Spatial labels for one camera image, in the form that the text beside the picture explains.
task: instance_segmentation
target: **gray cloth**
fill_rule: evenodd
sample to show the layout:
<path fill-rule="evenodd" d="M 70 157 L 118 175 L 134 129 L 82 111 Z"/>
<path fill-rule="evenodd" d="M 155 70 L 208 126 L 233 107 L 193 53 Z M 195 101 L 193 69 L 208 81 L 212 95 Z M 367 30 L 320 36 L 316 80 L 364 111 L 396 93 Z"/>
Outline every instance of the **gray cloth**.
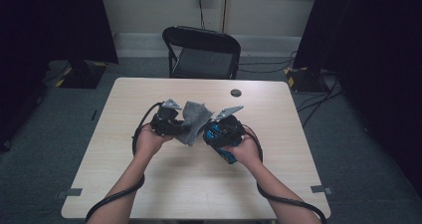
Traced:
<path fill-rule="evenodd" d="M 176 136 L 180 142 L 192 146 L 196 138 L 203 131 L 203 127 L 209 122 L 212 112 L 203 104 L 188 101 L 183 108 L 183 125 L 189 126 L 189 131 Z"/>

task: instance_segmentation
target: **person's left arm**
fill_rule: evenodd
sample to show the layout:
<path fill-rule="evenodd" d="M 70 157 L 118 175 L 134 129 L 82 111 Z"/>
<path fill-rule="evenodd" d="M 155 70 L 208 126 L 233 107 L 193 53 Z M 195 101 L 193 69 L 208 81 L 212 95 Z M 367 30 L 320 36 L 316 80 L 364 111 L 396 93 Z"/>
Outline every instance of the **person's left arm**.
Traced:
<path fill-rule="evenodd" d="M 172 138 L 172 136 L 156 135 L 150 125 L 146 125 L 137 140 L 136 154 L 133 160 L 106 197 L 135 185 L 142 178 L 152 156 L 162 147 L 163 143 Z M 91 216 L 88 223 L 128 223 L 135 195 L 136 191 L 102 206 Z"/>

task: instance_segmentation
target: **chair seat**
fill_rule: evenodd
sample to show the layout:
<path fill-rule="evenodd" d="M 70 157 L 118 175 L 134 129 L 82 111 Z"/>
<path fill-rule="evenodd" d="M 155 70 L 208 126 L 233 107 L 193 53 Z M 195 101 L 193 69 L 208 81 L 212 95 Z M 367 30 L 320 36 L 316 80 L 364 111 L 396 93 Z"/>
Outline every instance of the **chair seat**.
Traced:
<path fill-rule="evenodd" d="M 230 79 L 235 56 L 226 53 L 183 48 L 174 67 L 179 78 Z"/>

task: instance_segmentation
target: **black chair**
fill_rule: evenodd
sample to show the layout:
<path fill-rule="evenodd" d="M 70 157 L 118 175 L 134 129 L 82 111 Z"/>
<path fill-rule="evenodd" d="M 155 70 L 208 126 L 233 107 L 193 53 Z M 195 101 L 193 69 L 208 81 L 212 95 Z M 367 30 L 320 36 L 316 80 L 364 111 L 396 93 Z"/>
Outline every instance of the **black chair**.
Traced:
<path fill-rule="evenodd" d="M 236 79 L 241 48 L 230 35 L 174 26 L 165 29 L 162 38 L 168 48 L 170 78 Z M 179 57 L 173 46 L 182 48 Z"/>

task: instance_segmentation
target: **baseboard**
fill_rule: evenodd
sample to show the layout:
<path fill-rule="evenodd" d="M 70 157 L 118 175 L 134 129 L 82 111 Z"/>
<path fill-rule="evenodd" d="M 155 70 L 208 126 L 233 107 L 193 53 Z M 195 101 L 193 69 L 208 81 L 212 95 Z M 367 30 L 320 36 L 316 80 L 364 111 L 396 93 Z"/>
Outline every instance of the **baseboard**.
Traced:
<path fill-rule="evenodd" d="M 298 49 L 301 37 L 260 37 L 233 35 L 242 47 L 242 57 L 289 57 Z M 168 51 L 161 34 L 116 33 L 114 45 L 117 56 L 167 57 Z"/>

